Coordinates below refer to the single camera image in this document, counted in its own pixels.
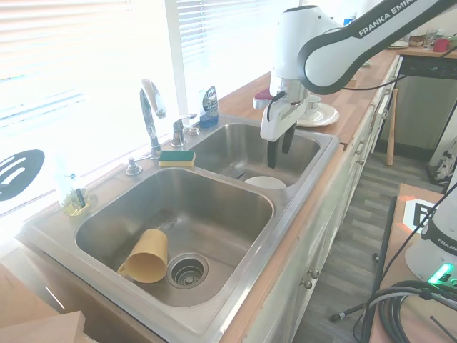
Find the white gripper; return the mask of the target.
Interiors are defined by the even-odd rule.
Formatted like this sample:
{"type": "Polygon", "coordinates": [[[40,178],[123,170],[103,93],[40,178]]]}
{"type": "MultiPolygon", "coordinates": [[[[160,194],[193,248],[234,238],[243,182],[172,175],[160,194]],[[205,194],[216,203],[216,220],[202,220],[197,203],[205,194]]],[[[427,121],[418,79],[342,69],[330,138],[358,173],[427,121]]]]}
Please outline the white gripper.
{"type": "Polygon", "coordinates": [[[278,140],[284,135],[282,152],[288,154],[296,129],[296,122],[306,112],[308,96],[302,101],[293,102],[288,94],[280,91],[263,111],[261,138],[267,142],[267,164],[274,169],[277,162],[278,140]]]}

